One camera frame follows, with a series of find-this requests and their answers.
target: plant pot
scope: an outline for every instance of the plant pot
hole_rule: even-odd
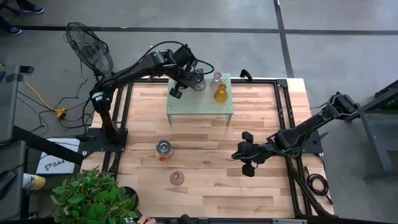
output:
[[[132,189],[131,187],[124,187],[124,188],[126,189],[126,194],[128,194],[128,196],[133,197],[134,195],[137,195],[136,204],[132,208],[132,210],[136,209],[139,205],[139,197],[138,197],[137,192],[134,189]]]

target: green glass platform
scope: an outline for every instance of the green glass platform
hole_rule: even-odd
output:
[[[172,124],[173,115],[204,115],[204,114],[225,114],[226,125],[231,122],[233,114],[231,75],[222,74],[223,84],[226,85],[228,99],[224,103],[219,103],[214,99],[214,92],[210,87],[213,74],[205,75],[206,88],[203,91],[195,91],[191,88],[180,89],[182,96],[180,99],[172,96],[167,97],[166,114],[169,124]],[[169,80],[169,92],[175,86],[175,81]]]

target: person's hand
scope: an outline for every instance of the person's hand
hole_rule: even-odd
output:
[[[138,220],[138,224],[156,224],[156,219],[146,217],[145,215],[141,216]]]

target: wooden tabletop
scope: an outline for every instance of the wooden tabletop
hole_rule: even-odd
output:
[[[296,125],[311,117],[304,81],[287,79]],[[119,186],[134,188],[139,195],[139,210],[152,217],[292,218],[294,217],[287,169],[283,157],[271,157],[259,165],[255,177],[242,175],[241,161],[231,159],[249,131],[255,142],[264,142],[280,127],[275,94],[268,84],[233,84],[234,114],[226,126],[223,115],[174,116],[169,125],[166,115],[167,83],[135,83],[132,88],[127,128],[126,150],[119,166]],[[285,110],[283,92],[280,91]],[[119,119],[123,112],[123,93]],[[95,114],[93,127],[101,127]],[[175,153],[161,162],[155,145],[169,140]],[[95,152],[83,161],[82,169],[101,167],[104,153]],[[325,176],[319,158],[304,155],[310,173]],[[170,183],[170,175],[179,170],[185,181]],[[302,192],[296,186],[300,208],[304,211]],[[318,197],[324,208],[333,213],[325,197]]]

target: yellow cable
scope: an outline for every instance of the yellow cable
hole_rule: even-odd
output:
[[[40,101],[41,101],[42,103],[44,103],[44,105],[45,105],[48,109],[50,109],[50,110],[52,110],[52,111],[55,112],[55,114],[56,114],[56,116],[57,116],[58,119],[61,119],[61,118],[65,117],[65,116],[67,115],[67,109],[65,109],[65,108],[62,108],[62,109],[54,109],[53,107],[51,107],[48,103],[46,103],[46,102],[43,100],[43,98],[40,96],[40,94],[39,94],[30,84],[28,84],[27,82],[24,82],[24,84],[25,84],[26,86],[28,86],[28,87],[30,88],[30,90],[32,90],[32,91],[36,94],[37,97],[39,97]]]

